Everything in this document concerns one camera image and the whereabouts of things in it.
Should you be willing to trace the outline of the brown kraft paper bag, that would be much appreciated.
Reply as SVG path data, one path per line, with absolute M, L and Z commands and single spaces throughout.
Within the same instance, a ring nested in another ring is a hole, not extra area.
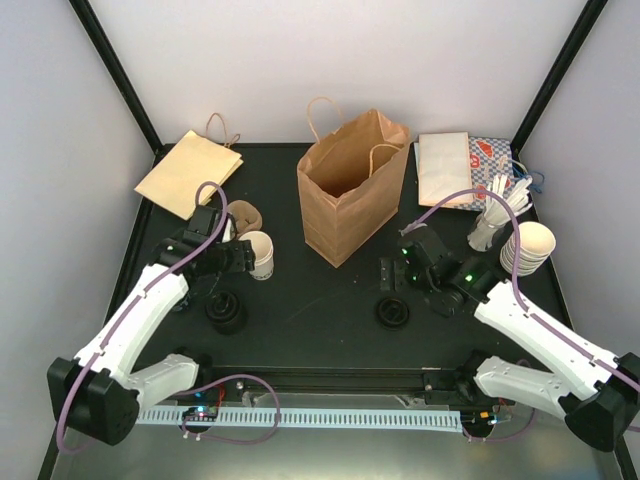
M 399 210 L 412 137 L 407 126 L 369 109 L 322 137 L 297 164 L 304 239 L 340 267 Z

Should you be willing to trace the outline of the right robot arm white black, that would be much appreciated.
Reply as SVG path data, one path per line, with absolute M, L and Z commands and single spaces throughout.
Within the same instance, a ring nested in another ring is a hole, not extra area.
M 457 259 L 425 224 L 401 231 L 393 277 L 451 318 L 468 311 L 514 341 L 543 370 L 475 353 L 454 379 L 457 396 L 523 403 L 564 421 L 588 446 L 612 452 L 639 413 L 639 357 L 598 347 L 521 295 L 478 257 Z

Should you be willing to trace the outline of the white paper cup black print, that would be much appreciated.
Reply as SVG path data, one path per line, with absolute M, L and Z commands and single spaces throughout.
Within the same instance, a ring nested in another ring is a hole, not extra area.
M 270 279 L 274 272 L 274 247 L 270 236 L 262 231 L 250 231 L 240 239 L 249 241 L 255 254 L 254 268 L 249 271 L 250 275 L 259 281 Z

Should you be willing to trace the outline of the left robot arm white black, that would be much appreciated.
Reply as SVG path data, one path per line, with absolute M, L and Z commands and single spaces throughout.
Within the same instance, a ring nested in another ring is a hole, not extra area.
M 161 322 L 197 282 L 245 272 L 255 262 L 237 203 L 227 213 L 199 206 L 187 227 L 164 239 L 129 296 L 103 329 L 71 360 L 55 359 L 47 383 L 57 437 L 65 428 L 108 445 L 120 443 L 138 415 L 182 391 L 193 399 L 214 388 L 211 359 L 184 350 L 141 370 L 134 368 Z

